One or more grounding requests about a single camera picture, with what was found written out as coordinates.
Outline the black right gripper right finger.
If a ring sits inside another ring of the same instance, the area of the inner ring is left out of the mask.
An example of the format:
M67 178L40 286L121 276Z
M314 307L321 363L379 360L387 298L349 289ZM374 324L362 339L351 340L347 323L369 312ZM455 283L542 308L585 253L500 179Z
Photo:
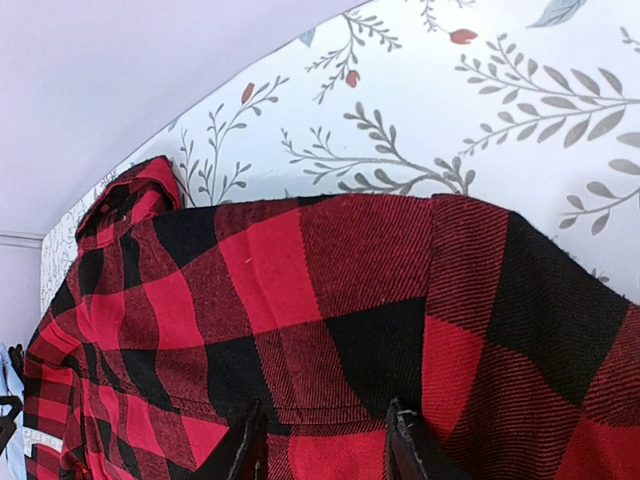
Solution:
M440 446L421 414L403 399L386 414L385 471L393 480L471 480Z

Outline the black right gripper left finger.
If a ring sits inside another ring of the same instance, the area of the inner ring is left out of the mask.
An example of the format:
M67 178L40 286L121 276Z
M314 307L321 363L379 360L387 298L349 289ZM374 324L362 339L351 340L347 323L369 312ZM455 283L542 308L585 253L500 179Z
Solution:
M267 479L267 424L261 402L254 401L209 455L209 478Z

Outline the red black plaid shirt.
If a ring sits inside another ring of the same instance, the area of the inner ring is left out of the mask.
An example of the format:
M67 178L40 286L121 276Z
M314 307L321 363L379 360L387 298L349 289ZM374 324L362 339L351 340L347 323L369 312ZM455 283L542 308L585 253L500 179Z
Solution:
M639 475L639 309L462 195L183 206L114 179L25 354L31 479L210 479L259 400L267 479L387 479L391 400L472 479Z

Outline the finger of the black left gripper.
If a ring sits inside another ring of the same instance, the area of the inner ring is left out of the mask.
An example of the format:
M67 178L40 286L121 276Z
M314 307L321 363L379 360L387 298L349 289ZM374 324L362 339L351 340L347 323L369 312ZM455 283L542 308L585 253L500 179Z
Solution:
M17 396L1 396L0 404L8 407L7 413L1 413L0 417L0 450L4 450L17 430L17 417L22 412L23 403Z

